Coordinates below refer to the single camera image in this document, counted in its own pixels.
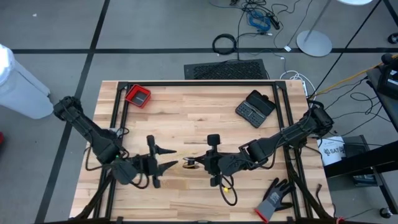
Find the black floor mat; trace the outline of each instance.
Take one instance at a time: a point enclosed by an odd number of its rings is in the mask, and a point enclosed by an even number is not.
[[[269,79],[262,59],[184,65],[186,80]]]

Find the round white base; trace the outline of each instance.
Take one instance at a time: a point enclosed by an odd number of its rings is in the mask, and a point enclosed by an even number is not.
[[[307,55],[314,57],[326,56],[331,52],[331,41],[328,36],[313,30],[307,41],[304,42],[309,30],[301,32],[297,36],[297,46]]]

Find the red container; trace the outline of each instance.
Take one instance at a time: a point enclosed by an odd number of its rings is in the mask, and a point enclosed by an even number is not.
[[[150,99],[150,91],[140,85],[133,85],[126,95],[126,100],[139,108],[144,108]]]

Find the yellow cable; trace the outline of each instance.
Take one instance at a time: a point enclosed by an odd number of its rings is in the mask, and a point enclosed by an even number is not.
[[[344,83],[344,82],[350,81],[350,80],[352,80],[352,79],[354,79],[354,78],[356,78],[356,77],[358,77],[358,76],[364,74],[365,72],[369,71],[370,69],[376,68],[377,66],[379,66],[379,65],[381,65],[381,64],[382,64],[382,62],[378,63],[377,65],[375,65],[375,66],[373,66],[373,67],[371,67],[371,68],[369,68],[369,69],[363,70],[363,71],[361,71],[361,72],[359,72],[359,73],[357,73],[357,74],[355,74],[355,75],[353,75],[353,76],[351,76],[351,77],[345,78],[345,79],[339,81],[338,83],[336,83],[336,84],[334,84],[334,85],[332,85],[332,86],[329,86],[328,88],[326,88],[326,89],[324,89],[324,90],[322,90],[322,91],[319,91],[319,92],[318,92],[316,95],[314,95],[314,96],[321,95],[322,93],[324,93],[324,92],[326,92],[326,91],[329,91],[329,90],[331,90],[332,88],[334,88],[334,87],[336,87],[336,86],[338,86],[338,85],[340,85],[340,84],[342,84],[342,83]]]

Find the white cord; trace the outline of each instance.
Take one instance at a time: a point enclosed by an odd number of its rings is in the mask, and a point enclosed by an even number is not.
[[[289,78],[290,80],[301,80],[301,81],[304,81],[303,78],[305,78],[309,82],[309,84],[311,85],[311,87],[313,88],[313,90],[315,92],[315,87],[312,84],[312,82],[305,75],[300,74],[299,72],[297,72],[295,70],[289,70],[287,72],[284,72],[283,74],[280,75],[279,79],[283,79],[284,75],[286,75],[288,73],[295,73],[294,76]],[[317,98],[316,95],[317,95],[317,93],[315,92],[315,97],[313,98],[313,100],[315,100]]]

